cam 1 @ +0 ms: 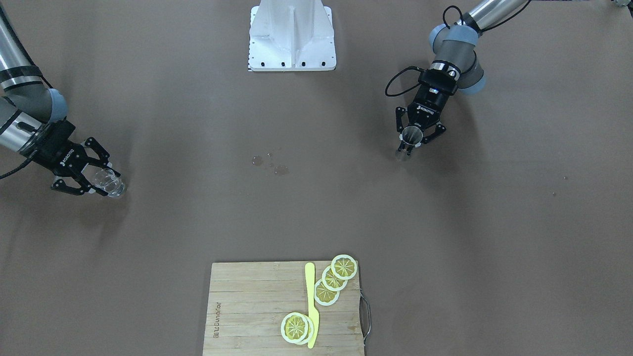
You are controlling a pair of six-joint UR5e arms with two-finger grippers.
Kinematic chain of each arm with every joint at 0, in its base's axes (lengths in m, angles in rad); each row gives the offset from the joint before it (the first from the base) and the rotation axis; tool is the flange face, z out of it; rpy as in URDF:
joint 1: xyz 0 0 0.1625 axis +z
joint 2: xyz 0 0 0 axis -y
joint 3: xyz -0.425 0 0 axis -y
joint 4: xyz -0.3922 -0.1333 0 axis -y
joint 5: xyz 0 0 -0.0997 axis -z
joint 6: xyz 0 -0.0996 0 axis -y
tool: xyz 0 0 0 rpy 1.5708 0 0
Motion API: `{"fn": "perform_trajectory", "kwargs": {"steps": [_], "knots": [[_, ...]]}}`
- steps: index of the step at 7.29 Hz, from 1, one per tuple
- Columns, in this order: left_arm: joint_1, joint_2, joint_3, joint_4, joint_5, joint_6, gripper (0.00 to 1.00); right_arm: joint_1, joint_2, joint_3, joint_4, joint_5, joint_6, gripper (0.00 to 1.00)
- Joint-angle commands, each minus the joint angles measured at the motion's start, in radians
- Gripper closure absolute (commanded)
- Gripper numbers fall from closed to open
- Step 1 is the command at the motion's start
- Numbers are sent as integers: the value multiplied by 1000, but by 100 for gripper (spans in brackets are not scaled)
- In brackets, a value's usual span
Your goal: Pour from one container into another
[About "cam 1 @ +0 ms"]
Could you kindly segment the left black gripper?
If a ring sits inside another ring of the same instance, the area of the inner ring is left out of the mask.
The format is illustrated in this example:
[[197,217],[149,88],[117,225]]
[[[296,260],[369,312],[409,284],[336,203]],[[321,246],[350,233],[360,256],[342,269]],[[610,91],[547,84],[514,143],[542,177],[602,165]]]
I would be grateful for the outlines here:
[[457,68],[429,68],[420,72],[418,77],[419,88],[413,102],[404,107],[396,107],[396,128],[399,135],[400,146],[397,151],[407,151],[407,144],[403,139],[402,117],[407,113],[408,125],[416,126],[421,130],[434,127],[433,133],[424,134],[421,144],[429,144],[446,131],[446,126],[441,124],[441,112],[445,108],[448,99],[457,91],[457,80],[460,71]]

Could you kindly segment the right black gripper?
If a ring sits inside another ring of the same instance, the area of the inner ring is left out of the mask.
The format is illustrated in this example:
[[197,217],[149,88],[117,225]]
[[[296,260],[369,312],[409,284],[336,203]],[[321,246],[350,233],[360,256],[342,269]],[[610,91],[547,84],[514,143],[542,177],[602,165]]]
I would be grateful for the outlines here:
[[[54,181],[50,185],[53,191],[75,196],[95,192],[101,196],[108,196],[108,192],[97,187],[90,180],[76,177],[81,176],[87,165],[109,169],[118,178],[121,176],[120,172],[113,169],[109,162],[108,151],[94,137],[88,137],[82,144],[71,142],[69,137],[74,130],[75,126],[68,120],[59,120],[46,125],[34,142],[34,162],[54,173]],[[88,156],[85,148],[92,149],[98,158]],[[73,177],[79,186],[66,184],[65,177]]]

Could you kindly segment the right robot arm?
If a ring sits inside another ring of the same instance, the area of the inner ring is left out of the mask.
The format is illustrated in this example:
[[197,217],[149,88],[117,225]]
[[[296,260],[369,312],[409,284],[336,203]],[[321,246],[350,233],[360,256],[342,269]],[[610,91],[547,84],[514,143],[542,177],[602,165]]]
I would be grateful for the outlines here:
[[30,58],[4,9],[0,16],[2,146],[25,156],[19,169],[35,162],[51,171],[54,191],[122,196],[125,184],[108,151],[93,137],[82,143],[70,140],[75,126],[66,119],[64,96]]

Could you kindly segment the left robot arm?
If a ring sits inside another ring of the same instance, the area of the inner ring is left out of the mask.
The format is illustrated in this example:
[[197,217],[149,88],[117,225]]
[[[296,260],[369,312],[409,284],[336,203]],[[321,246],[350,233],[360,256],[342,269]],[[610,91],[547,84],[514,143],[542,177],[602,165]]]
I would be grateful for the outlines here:
[[475,47],[484,32],[499,27],[523,11],[527,0],[484,0],[459,20],[443,21],[429,35],[435,58],[429,68],[411,66],[419,73],[417,90],[407,107],[395,110],[400,146],[397,153],[410,156],[421,145],[428,144],[446,131],[441,112],[457,91],[475,94],[486,84],[486,76]]

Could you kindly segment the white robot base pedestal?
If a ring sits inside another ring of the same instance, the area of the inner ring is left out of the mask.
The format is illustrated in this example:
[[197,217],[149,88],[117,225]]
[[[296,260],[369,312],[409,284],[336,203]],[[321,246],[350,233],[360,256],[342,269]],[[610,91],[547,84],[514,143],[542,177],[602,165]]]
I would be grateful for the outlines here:
[[263,0],[249,19],[250,71],[335,70],[332,10],[322,1]]

